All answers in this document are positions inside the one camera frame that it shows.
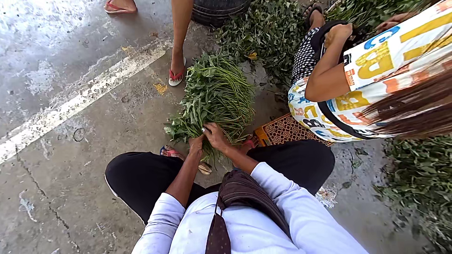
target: black and white checkered fabric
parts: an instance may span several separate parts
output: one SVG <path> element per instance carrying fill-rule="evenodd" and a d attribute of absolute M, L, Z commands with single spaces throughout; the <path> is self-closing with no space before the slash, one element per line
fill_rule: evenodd
<path fill-rule="evenodd" d="M 303 39 L 300 49 L 295 54 L 291 85 L 302 78 L 308 77 L 314 70 L 317 61 L 314 60 L 314 50 L 311 47 L 311 39 L 319 30 L 320 28 L 314 28 L 309 31 Z"/>

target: plastic crate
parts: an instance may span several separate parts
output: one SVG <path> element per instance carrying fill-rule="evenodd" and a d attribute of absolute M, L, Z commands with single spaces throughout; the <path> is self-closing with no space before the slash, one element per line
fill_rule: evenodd
<path fill-rule="evenodd" d="M 260 144 L 263 146 L 279 145 L 288 141 L 304 139 L 317 140 L 327 146 L 333 144 L 332 142 L 317 137 L 317 135 L 295 120 L 290 113 L 261 125 L 254 133 L 259 138 Z"/>

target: tire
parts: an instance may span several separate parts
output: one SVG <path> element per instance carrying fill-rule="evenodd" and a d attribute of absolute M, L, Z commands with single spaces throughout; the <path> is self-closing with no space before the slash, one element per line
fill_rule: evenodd
<path fill-rule="evenodd" d="M 194 0 L 192 20 L 218 28 L 233 15 L 247 11 L 251 0 Z"/>

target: bundle of greens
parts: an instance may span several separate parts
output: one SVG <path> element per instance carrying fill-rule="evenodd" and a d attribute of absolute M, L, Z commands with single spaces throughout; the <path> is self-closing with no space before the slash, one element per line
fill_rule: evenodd
<path fill-rule="evenodd" d="M 231 144 L 240 144 L 254 115 L 254 86 L 246 81 L 243 72 L 224 55 L 203 53 L 188 68 L 186 82 L 180 102 L 184 108 L 170 118 L 172 123 L 165 127 L 166 133 L 176 141 L 186 142 L 202 134 L 204 123 L 216 122 Z M 209 142 L 203 144 L 203 150 L 207 154 L 204 161 L 215 156 Z"/>
<path fill-rule="evenodd" d="M 395 202 L 398 218 L 416 211 L 421 231 L 435 249 L 452 253 L 452 136 L 394 140 L 387 154 L 396 168 L 388 173 L 388 186 L 376 187 Z"/>
<path fill-rule="evenodd" d="M 296 1 L 255 0 L 215 36 L 225 54 L 238 62 L 262 61 L 271 83 L 290 87 L 294 56 L 305 35 L 303 21 Z"/>
<path fill-rule="evenodd" d="M 395 14 L 421 11 L 426 0 L 339 0 L 339 3 L 326 14 L 326 20 L 345 20 L 361 28 L 369 36 L 373 29 Z"/>

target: person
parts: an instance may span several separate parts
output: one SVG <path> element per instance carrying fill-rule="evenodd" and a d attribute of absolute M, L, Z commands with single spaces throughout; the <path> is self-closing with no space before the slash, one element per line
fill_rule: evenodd
<path fill-rule="evenodd" d="M 320 6 L 309 7 L 311 27 L 288 92 L 292 116 L 330 142 L 451 133 L 451 7 L 442 0 L 396 15 L 377 27 L 381 34 L 345 52 L 352 25 L 327 31 Z"/>
<path fill-rule="evenodd" d="M 168 157 L 167 150 L 162 155 L 129 152 L 108 164 L 105 178 L 111 190 L 146 224 L 133 254 L 367 253 L 313 196 L 334 167 L 334 155 L 327 146 L 302 140 L 238 149 L 217 124 L 204 126 L 203 135 L 189 140 L 187 157 L 180 153 Z M 208 188 L 193 183 L 204 137 L 240 168 L 228 173 L 221 185 Z M 244 182 L 244 176 L 252 178 L 255 193 L 270 198 L 266 205 L 276 207 L 283 222 L 253 206 L 255 202 L 220 211 L 220 203 L 228 203 L 223 193 L 228 189 L 225 179 L 231 175 L 242 177 L 229 181 L 242 183 L 241 187 L 250 183 Z M 228 195 L 245 195 L 235 192 L 241 187 L 229 188 Z"/>
<path fill-rule="evenodd" d="M 108 14 L 135 13 L 137 6 L 133 0 L 108 0 L 104 6 Z M 193 10 L 193 0 L 171 0 L 173 15 L 173 51 L 168 83 L 171 86 L 180 84 L 185 72 L 184 40 Z"/>

